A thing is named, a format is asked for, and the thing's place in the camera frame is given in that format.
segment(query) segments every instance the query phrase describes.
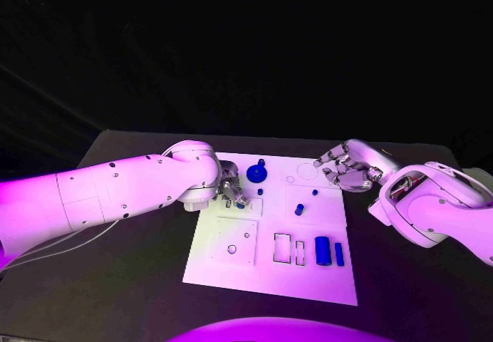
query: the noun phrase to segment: blue object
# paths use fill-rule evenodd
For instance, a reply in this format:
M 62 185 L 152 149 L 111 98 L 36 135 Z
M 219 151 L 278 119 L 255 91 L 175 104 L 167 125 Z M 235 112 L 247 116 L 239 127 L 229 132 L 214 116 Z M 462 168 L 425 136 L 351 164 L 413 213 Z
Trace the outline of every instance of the blue object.
M 337 259 L 337 266 L 344 266 L 344 258 L 341 256 L 341 244 L 335 243 L 335 259 Z
M 302 204 L 298 204 L 298 206 L 295 207 L 295 211 L 294 211 L 294 213 L 299 216 L 301 215 L 301 213 L 302 213 L 302 209 L 304 209 L 305 207 L 304 207 L 304 205 Z
M 327 237 L 315 237 L 315 264 L 320 266 L 331 265 L 330 245 Z
M 247 168 L 246 178 L 252 183 L 260 183 L 266 179 L 263 159 L 259 159 L 259 163 Z

